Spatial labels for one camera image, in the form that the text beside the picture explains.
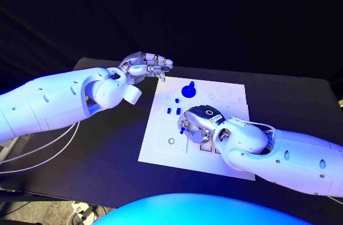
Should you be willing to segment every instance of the white board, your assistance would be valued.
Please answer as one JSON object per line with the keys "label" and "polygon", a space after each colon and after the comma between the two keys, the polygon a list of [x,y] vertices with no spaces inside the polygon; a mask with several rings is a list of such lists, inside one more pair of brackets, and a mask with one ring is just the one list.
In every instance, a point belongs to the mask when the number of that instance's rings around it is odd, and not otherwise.
{"label": "white board", "polygon": [[[188,99],[181,95],[181,88],[191,81],[196,95]],[[255,180],[252,173],[233,170],[227,166],[210,142],[200,146],[180,134],[178,117],[190,107],[199,105],[216,108],[224,118],[236,116],[249,120],[243,85],[165,77],[165,82],[158,81],[157,84],[138,161]],[[177,108],[180,108],[180,115],[175,114]]]}

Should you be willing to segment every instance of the blue knob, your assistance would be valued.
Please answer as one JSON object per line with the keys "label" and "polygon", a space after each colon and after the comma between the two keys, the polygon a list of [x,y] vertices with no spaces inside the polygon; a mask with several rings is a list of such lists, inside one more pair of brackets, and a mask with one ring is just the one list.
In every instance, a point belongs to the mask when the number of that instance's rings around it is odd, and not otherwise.
{"label": "blue knob", "polygon": [[186,85],[181,89],[181,95],[186,98],[194,97],[196,89],[194,89],[194,82],[191,81],[188,85]]}

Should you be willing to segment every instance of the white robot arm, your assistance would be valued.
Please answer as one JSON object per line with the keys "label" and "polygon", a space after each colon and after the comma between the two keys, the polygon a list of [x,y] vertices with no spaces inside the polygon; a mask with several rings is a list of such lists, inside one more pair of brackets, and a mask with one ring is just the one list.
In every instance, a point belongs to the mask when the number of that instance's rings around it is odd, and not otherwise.
{"label": "white robot arm", "polygon": [[[210,106],[190,108],[177,123],[194,143],[213,141],[233,169],[252,172],[302,193],[343,197],[340,145],[235,117],[226,120]],[[262,131],[253,124],[271,130]]]}
{"label": "white robot arm", "polygon": [[0,95],[0,142],[27,133],[53,130],[115,107],[135,104],[141,91],[132,86],[145,76],[164,81],[171,60],[137,52],[115,68],[90,68],[28,81]]}

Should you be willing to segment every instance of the black table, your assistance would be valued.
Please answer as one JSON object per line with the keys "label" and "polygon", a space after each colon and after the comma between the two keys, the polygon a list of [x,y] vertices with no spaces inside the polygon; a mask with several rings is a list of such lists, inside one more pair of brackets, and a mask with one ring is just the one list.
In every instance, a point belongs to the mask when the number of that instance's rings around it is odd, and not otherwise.
{"label": "black table", "polygon": [[[116,65],[113,61],[83,58],[75,70]],[[174,67],[167,76],[243,84],[252,121],[343,145],[343,113],[325,80],[187,67]],[[145,78],[137,85],[142,91],[137,104],[122,101],[83,120],[62,154],[37,168],[8,174],[3,188],[109,207],[158,194],[211,194],[262,205],[309,223],[337,224],[343,207],[325,196],[295,192],[259,177],[248,181],[138,162],[155,86],[157,79]],[[64,130],[36,133],[24,152]],[[53,146],[17,160],[11,169],[49,158],[70,135],[72,132]]]}

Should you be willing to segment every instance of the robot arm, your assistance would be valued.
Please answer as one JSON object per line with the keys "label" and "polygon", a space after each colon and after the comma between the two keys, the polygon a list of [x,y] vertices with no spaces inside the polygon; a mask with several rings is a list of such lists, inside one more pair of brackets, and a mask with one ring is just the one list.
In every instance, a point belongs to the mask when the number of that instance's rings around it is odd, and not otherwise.
{"label": "robot arm", "polygon": [[171,60],[137,52],[115,68],[90,68],[28,81],[0,95],[0,142],[27,133],[53,130],[115,107],[124,99],[135,104],[141,91],[132,86],[144,77],[158,77]]}
{"label": "robot arm", "polygon": [[224,120],[209,106],[193,107],[184,112],[178,129],[194,143],[213,141],[233,169],[248,171],[302,193],[343,197],[340,145],[272,127],[262,131],[252,122],[235,117]]}

